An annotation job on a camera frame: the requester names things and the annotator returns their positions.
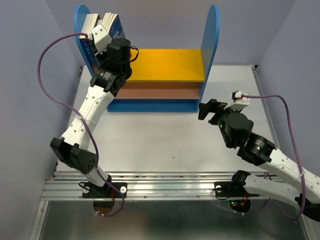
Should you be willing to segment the Animal Farm book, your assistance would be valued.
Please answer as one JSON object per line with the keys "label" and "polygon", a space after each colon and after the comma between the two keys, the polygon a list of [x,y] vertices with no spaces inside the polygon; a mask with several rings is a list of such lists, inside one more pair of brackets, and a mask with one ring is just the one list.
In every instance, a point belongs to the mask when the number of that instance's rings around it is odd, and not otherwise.
{"label": "Animal Farm book", "polygon": [[113,22],[112,28],[111,28],[111,33],[109,33],[112,39],[116,38],[125,38],[125,33],[123,30],[123,26],[120,20],[119,15],[117,14],[117,17],[115,21]]}

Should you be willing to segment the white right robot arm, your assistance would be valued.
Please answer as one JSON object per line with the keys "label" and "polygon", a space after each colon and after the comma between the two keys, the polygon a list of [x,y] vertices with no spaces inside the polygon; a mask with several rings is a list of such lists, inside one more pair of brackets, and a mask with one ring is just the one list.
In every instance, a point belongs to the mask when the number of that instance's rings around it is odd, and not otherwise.
{"label": "white right robot arm", "polygon": [[211,99],[199,104],[198,119],[204,120],[209,113],[209,124],[218,126],[225,146],[237,149],[237,156],[284,180],[283,183],[262,179],[250,172],[238,170],[231,181],[218,182],[214,192],[218,198],[241,197],[239,202],[230,201],[235,212],[249,212],[250,197],[267,197],[302,209],[304,216],[320,220],[320,178],[308,170],[300,170],[296,162],[288,158],[271,141],[253,133],[253,121],[242,110],[248,100],[238,99],[232,104]]}

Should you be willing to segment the Jane Eyre book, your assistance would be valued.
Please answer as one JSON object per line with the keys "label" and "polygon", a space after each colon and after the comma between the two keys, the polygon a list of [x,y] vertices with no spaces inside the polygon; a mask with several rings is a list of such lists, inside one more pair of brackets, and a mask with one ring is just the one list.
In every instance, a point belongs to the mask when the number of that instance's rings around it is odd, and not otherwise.
{"label": "Jane Eyre book", "polygon": [[[85,20],[81,29],[82,33],[87,34],[89,31],[92,30],[90,29],[90,23],[92,19],[91,14],[87,14],[85,17]],[[82,35],[79,37],[79,40],[85,54],[85,59],[87,60],[86,65],[90,70],[91,75],[93,76],[95,70],[97,70],[99,66],[99,60],[97,60],[94,54],[94,44],[92,41],[90,41],[88,38]]]}

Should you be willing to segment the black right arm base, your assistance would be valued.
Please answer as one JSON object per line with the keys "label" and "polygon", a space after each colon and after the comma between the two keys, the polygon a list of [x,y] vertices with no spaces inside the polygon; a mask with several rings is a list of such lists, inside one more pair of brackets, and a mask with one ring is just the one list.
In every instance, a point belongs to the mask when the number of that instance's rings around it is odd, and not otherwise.
{"label": "black right arm base", "polygon": [[216,182],[213,195],[218,200],[228,200],[233,211],[246,214],[251,209],[250,194],[243,186],[233,185],[230,181]]}

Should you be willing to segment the Three Days to See book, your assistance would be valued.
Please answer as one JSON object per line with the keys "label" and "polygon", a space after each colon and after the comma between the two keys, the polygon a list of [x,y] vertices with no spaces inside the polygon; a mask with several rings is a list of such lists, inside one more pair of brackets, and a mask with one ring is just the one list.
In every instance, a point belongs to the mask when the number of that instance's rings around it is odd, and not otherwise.
{"label": "Three Days to See book", "polygon": [[110,34],[111,33],[111,28],[114,24],[114,21],[115,19],[117,18],[118,14],[117,13],[111,13],[110,14],[110,17],[109,17],[109,21],[108,21],[108,24],[107,24],[107,32]]}

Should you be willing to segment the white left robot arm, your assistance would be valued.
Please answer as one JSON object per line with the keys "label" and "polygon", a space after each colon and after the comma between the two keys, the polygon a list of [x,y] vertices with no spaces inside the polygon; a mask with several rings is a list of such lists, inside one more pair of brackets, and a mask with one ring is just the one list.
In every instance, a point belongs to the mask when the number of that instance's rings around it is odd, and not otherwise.
{"label": "white left robot arm", "polygon": [[90,152],[88,147],[94,143],[93,131],[103,112],[132,75],[128,39],[115,38],[106,50],[107,58],[90,80],[85,99],[70,126],[60,138],[53,138],[50,143],[58,159],[85,176],[100,197],[111,193],[111,184],[107,182],[109,175],[98,165],[98,152]]}

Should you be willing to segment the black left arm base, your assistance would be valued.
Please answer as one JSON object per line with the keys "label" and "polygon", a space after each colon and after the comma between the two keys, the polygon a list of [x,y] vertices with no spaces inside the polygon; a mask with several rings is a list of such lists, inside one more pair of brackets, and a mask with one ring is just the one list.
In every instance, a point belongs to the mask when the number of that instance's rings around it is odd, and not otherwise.
{"label": "black left arm base", "polygon": [[121,198],[121,195],[108,185],[97,187],[84,181],[78,185],[82,188],[82,198],[93,200],[94,209],[112,210],[115,206],[115,198]]}

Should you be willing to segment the A Tale of Two Cities book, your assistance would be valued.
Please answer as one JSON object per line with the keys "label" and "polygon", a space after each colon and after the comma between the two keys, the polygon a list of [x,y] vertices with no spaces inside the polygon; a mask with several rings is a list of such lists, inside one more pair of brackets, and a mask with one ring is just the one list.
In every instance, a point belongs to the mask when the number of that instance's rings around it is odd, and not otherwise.
{"label": "A Tale of Two Cities book", "polygon": [[107,32],[109,32],[109,25],[112,21],[113,16],[114,16],[114,14],[112,12],[105,13],[104,17],[100,23]]}

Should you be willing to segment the Nineteen Eighty-Four book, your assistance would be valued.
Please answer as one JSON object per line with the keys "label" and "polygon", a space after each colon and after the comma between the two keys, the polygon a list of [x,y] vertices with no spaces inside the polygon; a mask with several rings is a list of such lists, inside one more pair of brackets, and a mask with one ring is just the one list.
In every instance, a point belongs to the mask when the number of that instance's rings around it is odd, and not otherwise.
{"label": "Nineteen Eighty-Four book", "polygon": [[91,14],[91,22],[90,22],[89,28],[90,29],[95,28],[99,20],[100,20],[100,16],[98,13]]}

